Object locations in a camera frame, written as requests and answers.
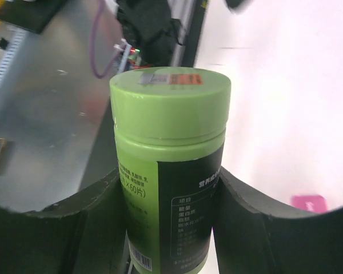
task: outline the sticker on cap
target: sticker on cap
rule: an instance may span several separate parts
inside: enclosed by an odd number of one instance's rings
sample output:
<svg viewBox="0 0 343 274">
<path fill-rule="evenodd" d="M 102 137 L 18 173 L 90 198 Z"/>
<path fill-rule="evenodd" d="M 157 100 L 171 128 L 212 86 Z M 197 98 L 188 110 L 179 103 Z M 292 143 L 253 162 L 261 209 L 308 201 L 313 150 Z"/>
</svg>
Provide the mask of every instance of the sticker on cap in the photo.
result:
<svg viewBox="0 0 343 274">
<path fill-rule="evenodd" d="M 139 84 L 180 84 L 199 85 L 203 84 L 200 74 L 142 74 Z"/>
</svg>

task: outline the green bottle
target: green bottle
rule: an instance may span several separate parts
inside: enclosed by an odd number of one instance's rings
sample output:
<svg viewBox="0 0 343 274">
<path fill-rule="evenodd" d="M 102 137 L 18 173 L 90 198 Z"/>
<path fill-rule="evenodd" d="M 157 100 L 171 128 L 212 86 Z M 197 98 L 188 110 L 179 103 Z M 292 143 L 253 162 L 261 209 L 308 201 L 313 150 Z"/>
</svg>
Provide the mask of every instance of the green bottle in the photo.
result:
<svg viewBox="0 0 343 274">
<path fill-rule="evenodd" d="M 141 274 L 195 274 L 207 259 L 230 79 L 183 67 L 110 81 L 131 259 Z"/>
</svg>

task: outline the green label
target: green label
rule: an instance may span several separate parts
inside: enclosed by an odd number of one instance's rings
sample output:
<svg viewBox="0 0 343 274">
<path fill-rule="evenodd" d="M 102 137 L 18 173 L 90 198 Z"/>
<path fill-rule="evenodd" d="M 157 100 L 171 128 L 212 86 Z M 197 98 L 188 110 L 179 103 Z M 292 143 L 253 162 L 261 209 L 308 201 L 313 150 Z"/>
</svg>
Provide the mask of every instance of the green label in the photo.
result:
<svg viewBox="0 0 343 274">
<path fill-rule="evenodd" d="M 136 159 L 117 147 L 119 176 L 128 208 L 127 234 L 134 265 L 160 273 L 158 164 Z"/>
<path fill-rule="evenodd" d="M 147 162 L 117 147 L 131 258 L 143 273 L 188 273 L 204 262 L 222 150 L 185 162 Z"/>
</svg>

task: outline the bottle cap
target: bottle cap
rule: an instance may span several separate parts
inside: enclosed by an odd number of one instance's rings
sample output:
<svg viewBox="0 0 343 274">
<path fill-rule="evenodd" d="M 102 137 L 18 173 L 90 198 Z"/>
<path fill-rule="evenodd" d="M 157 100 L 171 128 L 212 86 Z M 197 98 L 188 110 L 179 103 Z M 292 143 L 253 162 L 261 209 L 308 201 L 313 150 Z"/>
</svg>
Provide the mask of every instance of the bottle cap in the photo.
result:
<svg viewBox="0 0 343 274">
<path fill-rule="evenodd" d="M 216 136 L 228 121 L 230 90 L 228 77 L 197 68 L 123 72 L 110 80 L 115 128 L 137 140 Z"/>
</svg>

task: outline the black panel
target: black panel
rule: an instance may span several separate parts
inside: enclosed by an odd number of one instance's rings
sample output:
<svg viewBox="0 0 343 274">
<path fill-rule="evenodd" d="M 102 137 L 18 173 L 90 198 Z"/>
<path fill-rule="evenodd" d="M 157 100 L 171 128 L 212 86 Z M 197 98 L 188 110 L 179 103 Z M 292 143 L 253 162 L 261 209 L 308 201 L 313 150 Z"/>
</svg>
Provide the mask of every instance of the black panel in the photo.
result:
<svg viewBox="0 0 343 274">
<path fill-rule="evenodd" d="M 280 273 L 343 274 L 343 208 L 304 219 L 264 216 Z"/>
<path fill-rule="evenodd" d="M 33 33 L 41 33 L 52 17 L 68 0 L 5 1 L 0 7 L 0 21 Z"/>
</svg>

